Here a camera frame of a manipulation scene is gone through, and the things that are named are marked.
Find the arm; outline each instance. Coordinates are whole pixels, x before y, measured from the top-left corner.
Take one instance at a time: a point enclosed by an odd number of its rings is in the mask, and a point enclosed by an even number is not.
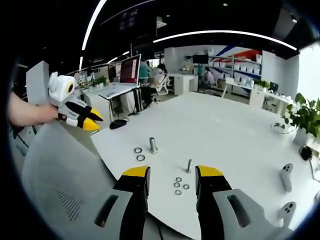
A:
[[[19,127],[49,123],[58,118],[58,109],[51,104],[36,106],[21,100],[11,93],[8,103],[8,118]]]

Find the seated person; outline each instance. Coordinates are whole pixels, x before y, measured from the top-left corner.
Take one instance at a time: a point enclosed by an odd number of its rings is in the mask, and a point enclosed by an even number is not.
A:
[[[163,63],[160,63],[157,68],[158,68],[158,74],[154,76],[151,84],[151,88],[156,88],[157,85],[162,84],[168,75],[166,66]]]
[[[210,68],[206,66],[204,68],[204,81],[201,83],[203,87],[205,86],[218,86],[217,81],[215,80],[214,74],[211,72]]]
[[[157,86],[160,87],[160,85],[165,81],[168,75],[168,71],[164,64],[159,64],[157,68],[158,73],[154,76],[151,84],[148,86],[141,87],[141,97],[142,101],[144,102],[144,108],[149,107],[150,104],[153,102],[152,94],[157,92]]]

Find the shelf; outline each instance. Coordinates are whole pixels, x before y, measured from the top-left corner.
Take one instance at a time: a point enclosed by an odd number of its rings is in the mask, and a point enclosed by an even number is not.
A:
[[[232,68],[229,68],[229,67],[220,67],[220,66],[209,66],[209,68],[229,70],[229,71],[232,71],[232,70],[233,70]]]
[[[242,58],[235,58],[234,60],[238,60],[238,61],[242,61],[242,62],[246,62],[246,63],[251,63],[251,64],[262,65],[262,63],[259,63],[256,61],[250,61],[250,60],[246,60],[246,59],[242,59]]]
[[[245,73],[245,74],[252,74],[252,75],[256,75],[256,76],[261,77],[260,74],[255,74],[255,73],[253,73],[253,72],[241,71],[241,70],[236,70],[236,69],[234,69],[234,71],[237,71],[237,72],[240,72],[240,73]]]
[[[209,58],[215,58],[215,59],[232,59],[230,56],[208,56]]]

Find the white cabinet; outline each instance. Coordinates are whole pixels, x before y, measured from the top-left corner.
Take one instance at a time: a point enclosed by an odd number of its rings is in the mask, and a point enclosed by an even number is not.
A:
[[[256,108],[262,109],[264,100],[265,100],[264,92],[257,89],[252,89],[250,94],[250,101],[249,101],[250,106],[254,106]]]
[[[174,77],[174,95],[180,96],[188,92],[198,91],[198,76],[185,74],[169,74]]]

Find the computer mouse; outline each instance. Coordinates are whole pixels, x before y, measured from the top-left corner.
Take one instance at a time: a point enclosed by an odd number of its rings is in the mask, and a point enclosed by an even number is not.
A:
[[[111,122],[109,127],[110,127],[110,129],[118,129],[126,124],[127,124],[126,120],[117,119],[117,120],[114,120],[113,122]]]

